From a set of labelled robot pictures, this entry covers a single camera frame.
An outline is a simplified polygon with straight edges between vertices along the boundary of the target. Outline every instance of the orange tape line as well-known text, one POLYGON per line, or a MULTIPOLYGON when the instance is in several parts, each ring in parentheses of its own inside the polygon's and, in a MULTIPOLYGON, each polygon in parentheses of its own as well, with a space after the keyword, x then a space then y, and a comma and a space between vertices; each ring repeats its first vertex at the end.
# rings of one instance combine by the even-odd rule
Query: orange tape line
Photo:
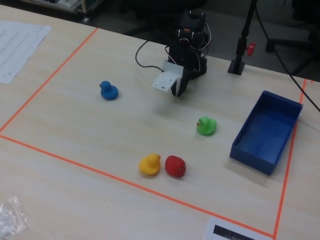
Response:
POLYGON ((74 52, 58 67, 57 70, 42 84, 37 91, 19 108, 18 111, 0 128, 0 133, 11 123, 11 121, 22 111, 22 109, 27 106, 27 104, 40 92, 40 90, 59 72, 59 70, 79 51, 80 48, 96 33, 98 28, 96 28, 77 48, 74 52))
POLYGON ((33 149, 33 150, 35 150, 35 151, 38 151, 38 152, 40 152, 40 153, 43 153, 43 154, 46 154, 46 155, 48 155, 48 156, 54 157, 54 158, 56 158, 56 159, 60 159, 60 160, 62 160, 62 161, 68 162, 68 163, 73 164, 73 165, 76 165, 76 166, 78 166, 78 167, 81 167, 81 168, 84 168, 84 169, 93 171, 93 172, 95 172, 95 173, 104 175, 104 176, 106 176, 106 177, 112 178, 112 179, 117 180, 117 181, 119 181, 119 182, 122 182, 122 183, 124 183, 124 184, 131 185, 131 186, 133 186, 133 187, 135 187, 135 188, 144 190, 144 191, 149 192, 149 193, 151 193, 151 194, 154 194, 154 195, 157 195, 157 196, 159 196, 159 197, 165 198, 165 199, 167 199, 167 200, 173 201, 173 202, 175 202, 175 203, 177 203, 177 204, 184 205, 184 206, 186 206, 186 207, 188 207, 188 208, 191 208, 191 209, 200 211, 200 212, 202 212, 202 213, 205 213, 205 214, 208 214, 208 215, 211 215, 211 216, 220 218, 220 219, 223 219, 223 220, 225 220, 225 221, 228 221, 228 222, 230 222, 230 223, 239 225, 239 226, 244 227, 244 228, 246 228, 246 229, 250 229, 250 230, 252 230, 252 231, 254 231, 254 232, 257 232, 257 233, 259 233, 259 234, 265 235, 265 236, 267 236, 267 237, 272 238, 272 236, 273 236, 273 235, 270 234, 270 233, 261 231, 261 230, 259 230, 259 229, 257 229, 257 228, 252 227, 252 226, 249 226, 249 225, 246 225, 246 224, 244 224, 244 223, 241 223, 241 222, 232 220, 232 219, 230 219, 230 218, 228 218, 228 217, 225 217, 225 216, 216 214, 216 213, 214 213, 214 212, 205 210, 205 209, 203 209, 203 208, 200 208, 200 207, 191 205, 191 204, 189 204, 189 203, 186 203, 186 202, 184 202, 184 201, 175 199, 175 198, 173 198, 173 197, 164 195, 164 194, 162 194, 162 193, 160 193, 160 192, 151 190, 151 189, 149 189, 149 188, 146 188, 146 187, 141 186, 141 185, 138 185, 138 184, 136 184, 136 183, 134 183, 134 182, 131 182, 131 181, 122 179, 122 178, 120 178, 120 177, 114 176, 114 175, 112 175, 112 174, 106 173, 106 172, 104 172, 104 171, 98 170, 98 169, 96 169, 96 168, 93 168, 93 167, 90 167, 90 166, 81 164, 81 163, 79 163, 79 162, 72 161, 72 160, 67 159, 67 158, 65 158, 65 157, 58 156, 58 155, 56 155, 56 154, 47 152, 47 151, 42 150, 42 149, 39 149, 39 148, 37 148, 37 147, 35 147, 35 146, 31 146, 31 145, 29 145, 29 144, 26 144, 26 143, 23 143, 23 142, 14 140, 14 139, 12 139, 12 138, 9 138, 9 137, 3 136, 3 135, 0 135, 0 138, 5 139, 5 140, 8 140, 8 141, 13 142, 13 143, 16 143, 16 144, 19 144, 19 145, 22 145, 22 146, 27 147, 27 148, 29 148, 29 149, 33 149))
MULTIPOLYGON (((307 79, 304 80, 302 89, 305 90, 307 85, 307 79)), ((299 103, 302 104, 304 99, 304 94, 301 92, 300 95, 300 101, 299 103)), ((278 213, 276 215, 276 220, 275 220, 275 226, 274 226, 274 231, 273 231, 273 236, 272 238, 275 240, 277 237, 278 233, 278 228, 279 228, 279 222, 280 222, 280 217, 281 217, 281 212, 282 212, 282 207, 284 205, 284 200, 285 200, 285 194, 286 194, 286 188, 287 188, 287 182, 288 182, 288 176, 289 176, 289 169, 290 169, 290 164, 291 164, 291 158, 292 158, 292 152, 294 150, 295 146, 295 139, 296 139, 296 132, 297 132, 297 126, 298 122, 295 124, 293 133, 292 133, 292 139, 291 139, 291 144, 290 144, 290 151, 289 151, 289 156, 288 156, 288 162, 286 164, 286 170, 285 170, 285 176, 284 176, 284 181, 283 181, 283 186, 282 186, 282 192, 281 192, 281 198, 280 198, 280 204, 278 208, 278 213)))

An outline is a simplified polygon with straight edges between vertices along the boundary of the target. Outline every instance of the microphone stand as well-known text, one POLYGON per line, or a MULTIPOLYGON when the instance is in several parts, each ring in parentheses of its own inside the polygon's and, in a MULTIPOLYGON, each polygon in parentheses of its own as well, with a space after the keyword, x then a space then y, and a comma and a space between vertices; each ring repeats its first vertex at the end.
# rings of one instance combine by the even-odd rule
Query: microphone stand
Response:
POLYGON ((248 15, 246 16, 245 24, 241 32, 241 37, 238 40, 236 47, 236 57, 231 61, 231 64, 228 69, 228 73, 241 75, 245 67, 245 62, 242 61, 242 56, 245 54, 247 49, 247 37, 249 35, 249 27, 256 9, 258 0, 251 0, 250 8, 248 15))

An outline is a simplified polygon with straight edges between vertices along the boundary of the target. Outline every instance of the table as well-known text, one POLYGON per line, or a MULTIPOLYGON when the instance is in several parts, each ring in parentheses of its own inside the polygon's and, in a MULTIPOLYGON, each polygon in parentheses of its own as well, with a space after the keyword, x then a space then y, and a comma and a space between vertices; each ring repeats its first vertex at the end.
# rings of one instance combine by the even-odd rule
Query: table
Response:
MULTIPOLYGON (((277 239, 316 239, 320 118, 287 75, 248 65, 242 76, 228 74, 229 61, 208 57, 207 73, 174 98, 151 87, 159 70, 134 61, 143 40, 83 25, 68 32, 75 23, 1 11, 8 20, 18 11, 15 21, 52 25, 19 75, 0 87, 1 98, 10 91, 0 117, 0 201, 17 195, 30 222, 16 239, 194 240, 211 216, 277 239), (45 51, 54 63, 43 62, 45 51), (117 86, 118 99, 101 98, 103 80, 117 86), (263 90, 304 103, 294 146, 287 144, 272 176, 229 158, 263 90), (196 133, 201 116, 217 120, 212 137, 196 133), (139 161, 153 152, 162 166, 169 155, 183 158, 183 179, 163 167, 156 177, 141 175, 139 161)), ((156 66, 165 57, 151 42, 138 55, 156 66)), ((320 84, 297 81, 319 104, 320 84)))

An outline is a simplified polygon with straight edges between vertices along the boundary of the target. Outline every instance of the red clamp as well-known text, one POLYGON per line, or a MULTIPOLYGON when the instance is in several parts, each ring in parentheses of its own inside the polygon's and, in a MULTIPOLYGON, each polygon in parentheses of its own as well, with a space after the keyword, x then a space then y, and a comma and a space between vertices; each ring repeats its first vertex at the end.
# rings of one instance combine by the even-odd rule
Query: red clamp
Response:
POLYGON ((254 42, 250 43, 249 46, 246 47, 246 50, 248 51, 248 56, 251 56, 254 53, 256 44, 254 42))

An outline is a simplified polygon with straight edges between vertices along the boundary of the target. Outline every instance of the blue plastic tray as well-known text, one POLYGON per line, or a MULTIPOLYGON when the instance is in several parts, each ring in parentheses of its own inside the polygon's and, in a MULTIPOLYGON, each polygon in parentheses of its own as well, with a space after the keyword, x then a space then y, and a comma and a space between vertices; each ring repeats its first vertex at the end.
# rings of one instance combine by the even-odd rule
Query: blue plastic tray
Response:
POLYGON ((271 175, 302 108, 300 103, 263 91, 236 136, 230 157, 271 175))

